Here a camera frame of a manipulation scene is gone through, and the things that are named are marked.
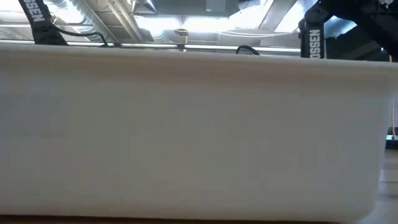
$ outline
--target black cable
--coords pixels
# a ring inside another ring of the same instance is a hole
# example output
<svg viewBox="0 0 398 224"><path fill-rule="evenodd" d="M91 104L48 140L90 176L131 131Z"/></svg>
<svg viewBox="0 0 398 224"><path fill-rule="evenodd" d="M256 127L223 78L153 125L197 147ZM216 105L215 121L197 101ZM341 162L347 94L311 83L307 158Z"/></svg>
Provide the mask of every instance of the black cable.
<svg viewBox="0 0 398 224"><path fill-rule="evenodd" d="M91 32L91 33L79 34L79 33L69 32L69 31L63 30L63 29L57 27L56 25L54 25L53 27L54 27L54 29L56 29L57 31L59 31L59 32L61 32L63 34L72 35L72 36L75 36L75 37L90 37L90 36L93 36L93 35L98 35L98 36L101 37L102 41L104 42L104 46L105 47L109 47L107 41L105 40L104 35L102 35L102 33L100 33L100 32Z"/></svg>
<svg viewBox="0 0 398 224"><path fill-rule="evenodd" d="M238 54L239 51L240 51L241 49L248 49L248 50L250 50L253 54L255 54L255 55L260 55L259 52L258 52L257 50L255 50L254 48L252 48L252 47L250 47L250 46L247 46L247 45L240 45L240 46L238 47L238 49L236 49L236 53Z"/></svg>

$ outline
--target ceiling pipe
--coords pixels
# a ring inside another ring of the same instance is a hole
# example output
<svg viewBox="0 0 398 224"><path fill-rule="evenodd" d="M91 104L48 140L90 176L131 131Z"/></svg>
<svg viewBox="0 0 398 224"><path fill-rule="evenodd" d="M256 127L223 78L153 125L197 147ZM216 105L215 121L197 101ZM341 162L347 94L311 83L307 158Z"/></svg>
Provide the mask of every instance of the ceiling pipe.
<svg viewBox="0 0 398 224"><path fill-rule="evenodd" d="M67 1L71 2L73 7L75 7L78 11L80 11L84 17L85 21L83 24L89 25L91 27L82 27L80 29L76 29L76 31L81 33L89 33L89 32L100 32L104 35L105 39L108 42L117 42L117 38L112 34L112 32L104 25L104 23L99 19L99 17L95 14L92 8L86 3L84 0L45 0L45 2L50 2L57 6L59 9L67 10L68 4ZM102 41L97 36L87 37L87 39L91 41Z"/></svg>
<svg viewBox="0 0 398 224"><path fill-rule="evenodd" d="M120 15L119 11L115 8L113 3L110 0L105 0L109 8L112 10L113 14L116 16L118 21L122 24L126 32L129 34L131 39L133 41L139 41L138 36L136 33L133 31L133 29L129 26L129 24L123 19L123 17Z"/></svg>
<svg viewBox="0 0 398 224"><path fill-rule="evenodd" d="M126 8L124 7L124 5L119 0L114 0L114 3L118 6L120 11L122 12L122 15L127 20L127 22L129 23L130 27L133 29L134 33L137 35L139 41L143 42L144 38L141 35L141 32L140 32L140 30L138 28L138 24L137 24L135 18L131 18L130 17L130 15L127 12Z"/></svg>

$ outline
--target white plastic container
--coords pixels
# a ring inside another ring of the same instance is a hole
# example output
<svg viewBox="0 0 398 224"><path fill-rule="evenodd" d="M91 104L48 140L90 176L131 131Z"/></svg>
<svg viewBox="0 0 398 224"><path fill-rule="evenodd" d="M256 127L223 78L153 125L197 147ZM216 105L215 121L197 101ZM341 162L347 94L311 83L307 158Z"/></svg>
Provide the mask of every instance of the white plastic container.
<svg viewBox="0 0 398 224"><path fill-rule="evenodd" d="M393 63L0 45L0 213L368 214Z"/></svg>

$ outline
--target ceiling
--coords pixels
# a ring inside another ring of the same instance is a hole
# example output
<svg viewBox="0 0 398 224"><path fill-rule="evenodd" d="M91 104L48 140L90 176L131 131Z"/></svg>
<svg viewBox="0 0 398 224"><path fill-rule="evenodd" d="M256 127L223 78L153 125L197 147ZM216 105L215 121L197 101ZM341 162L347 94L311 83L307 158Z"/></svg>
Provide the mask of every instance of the ceiling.
<svg viewBox="0 0 398 224"><path fill-rule="evenodd" d="M101 32L108 42L251 45L299 48L298 21L316 0L44 0L57 25L73 32ZM18 0L0 6L0 39L32 40ZM354 24L333 18L326 35ZM189 31L188 38L175 29ZM100 42L99 37L64 36Z"/></svg>

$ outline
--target table surface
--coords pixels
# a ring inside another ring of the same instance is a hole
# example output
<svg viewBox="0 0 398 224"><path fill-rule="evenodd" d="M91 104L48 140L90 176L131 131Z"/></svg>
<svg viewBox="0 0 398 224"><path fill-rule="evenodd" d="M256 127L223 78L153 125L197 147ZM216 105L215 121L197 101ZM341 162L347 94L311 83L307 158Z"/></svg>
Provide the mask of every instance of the table surface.
<svg viewBox="0 0 398 224"><path fill-rule="evenodd" d="M371 214L355 223L348 224L396 224L398 220L398 151L386 151L383 170L379 180L379 200ZM143 220L133 218L82 218L82 217L21 217L0 216L0 223L4 224L229 224L229 223L262 223L262 224L306 224L309 222L245 222L245 221L195 221L195 220Z"/></svg>

